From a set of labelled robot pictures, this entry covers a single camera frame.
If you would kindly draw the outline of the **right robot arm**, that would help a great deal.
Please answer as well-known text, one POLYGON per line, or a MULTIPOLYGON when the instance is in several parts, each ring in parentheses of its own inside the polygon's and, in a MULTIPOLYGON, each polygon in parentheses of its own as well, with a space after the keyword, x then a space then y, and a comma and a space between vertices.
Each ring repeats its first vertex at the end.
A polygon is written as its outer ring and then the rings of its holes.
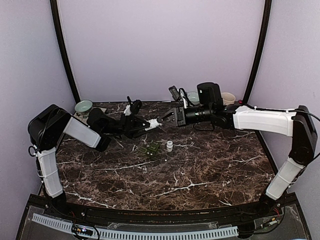
POLYGON ((222 129, 270 132, 292 138, 287 160, 265 190, 267 197, 255 205, 255 213, 266 217, 274 210, 274 201, 318 157, 315 153, 318 141, 313 123, 315 115, 304 105, 294 109, 268 109, 239 103, 225 105, 219 85, 213 82, 198 84, 197 92, 199 106, 174 107, 157 121, 174 127, 211 122, 222 129))

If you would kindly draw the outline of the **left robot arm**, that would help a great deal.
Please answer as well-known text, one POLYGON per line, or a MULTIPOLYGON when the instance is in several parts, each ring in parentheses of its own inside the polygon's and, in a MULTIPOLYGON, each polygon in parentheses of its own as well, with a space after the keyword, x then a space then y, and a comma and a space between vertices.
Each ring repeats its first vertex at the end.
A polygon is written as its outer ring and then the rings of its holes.
POLYGON ((107 115, 101 108, 93 108, 86 122, 52 104, 28 124, 31 156, 36 157, 38 174, 46 193, 57 198, 64 193, 57 167, 57 150, 67 138, 77 140, 98 152, 104 152, 113 137, 136 138, 151 127, 151 122, 137 116, 127 105, 119 119, 107 115))

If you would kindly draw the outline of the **white pill bottle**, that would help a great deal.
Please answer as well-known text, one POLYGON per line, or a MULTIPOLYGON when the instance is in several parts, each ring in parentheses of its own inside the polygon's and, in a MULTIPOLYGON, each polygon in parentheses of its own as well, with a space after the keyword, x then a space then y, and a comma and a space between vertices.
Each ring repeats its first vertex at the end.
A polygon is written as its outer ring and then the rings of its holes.
POLYGON ((153 130, 159 126, 161 126, 162 124, 158 122, 158 120, 156 118, 150 119, 147 121, 149 123, 149 127, 145 128, 145 131, 150 131, 153 130))

